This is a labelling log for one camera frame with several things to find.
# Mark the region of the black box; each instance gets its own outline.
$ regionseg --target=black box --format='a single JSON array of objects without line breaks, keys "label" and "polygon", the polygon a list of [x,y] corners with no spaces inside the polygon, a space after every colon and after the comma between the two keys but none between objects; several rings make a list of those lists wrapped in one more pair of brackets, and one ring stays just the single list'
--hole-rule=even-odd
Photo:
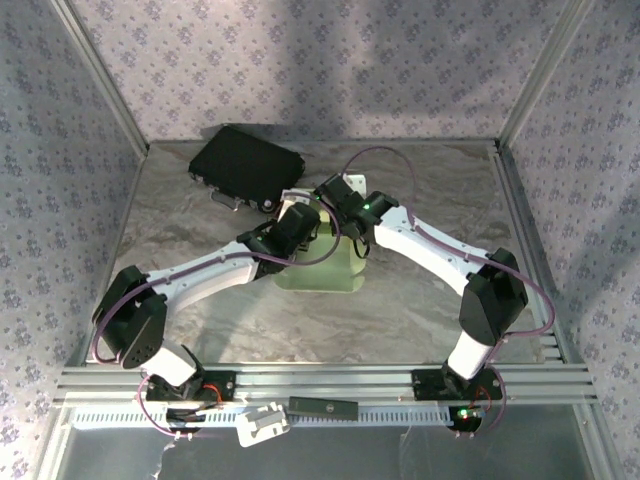
[{"label": "black box", "polygon": [[189,173],[236,202],[271,213],[304,168],[298,153],[225,126],[191,161]]}]

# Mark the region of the marble surface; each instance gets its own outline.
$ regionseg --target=marble surface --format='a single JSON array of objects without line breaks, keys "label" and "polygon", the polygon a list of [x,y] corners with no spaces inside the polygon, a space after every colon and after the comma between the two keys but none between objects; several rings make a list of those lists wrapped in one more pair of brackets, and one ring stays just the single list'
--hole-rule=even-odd
[{"label": "marble surface", "polygon": [[[209,199],[187,174],[201,143],[151,147],[114,272],[136,264],[167,268],[214,251],[265,217],[249,208],[233,213]],[[339,171],[364,144],[289,144],[307,169],[299,186],[314,186]],[[460,240],[495,250],[512,247],[485,147],[400,144],[418,171],[416,214]],[[368,189],[407,201],[411,178],[401,160],[369,152],[353,164]],[[352,294],[279,289],[270,278],[222,291],[168,319],[166,335],[211,362],[441,363],[460,334],[460,298],[438,277],[401,255],[374,248],[365,283]],[[533,327],[526,310],[514,329]],[[537,339],[505,345],[499,360],[541,361]]]}]

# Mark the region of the patterned wallpaper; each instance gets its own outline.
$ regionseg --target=patterned wallpaper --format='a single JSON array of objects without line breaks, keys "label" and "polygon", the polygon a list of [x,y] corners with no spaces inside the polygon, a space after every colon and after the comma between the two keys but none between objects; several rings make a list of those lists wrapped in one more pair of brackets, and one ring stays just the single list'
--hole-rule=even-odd
[{"label": "patterned wallpaper", "polygon": [[640,4],[598,2],[513,155],[629,478],[640,478]]},{"label": "patterned wallpaper", "polygon": [[87,329],[133,150],[46,0],[0,2],[0,478],[35,461]]},{"label": "patterned wallpaper", "polygon": [[74,0],[147,141],[497,137],[564,0]]}]

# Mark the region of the black case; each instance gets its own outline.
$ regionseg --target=black case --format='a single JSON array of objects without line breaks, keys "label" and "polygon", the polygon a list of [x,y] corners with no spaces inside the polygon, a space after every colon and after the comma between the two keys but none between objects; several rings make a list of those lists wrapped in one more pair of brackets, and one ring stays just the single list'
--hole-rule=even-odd
[{"label": "black case", "polygon": [[191,161],[189,173],[234,201],[270,213],[304,168],[298,153],[225,126]]}]

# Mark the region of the gray marble floor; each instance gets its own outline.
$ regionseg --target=gray marble floor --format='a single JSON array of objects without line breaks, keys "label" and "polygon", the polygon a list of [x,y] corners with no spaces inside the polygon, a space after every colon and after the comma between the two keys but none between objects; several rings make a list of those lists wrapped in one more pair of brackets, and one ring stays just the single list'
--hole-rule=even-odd
[{"label": "gray marble floor", "polygon": [[[366,145],[300,144],[290,148],[307,162],[300,186],[338,171]],[[134,198],[115,272],[130,264],[143,271],[166,268],[216,250],[264,216],[248,208],[233,213],[193,182],[188,162],[202,144],[153,145]],[[415,163],[416,214],[460,240],[488,250],[511,247],[503,209],[484,147],[400,144]],[[370,152],[354,165],[369,191],[408,200],[410,176],[387,152]],[[440,363],[460,333],[460,298],[438,277],[399,254],[374,249],[363,287],[352,294],[279,289],[270,278],[225,290],[168,320],[166,335],[204,362]],[[533,327],[527,310],[514,329]],[[540,360],[537,340],[517,340],[499,357]]]}]

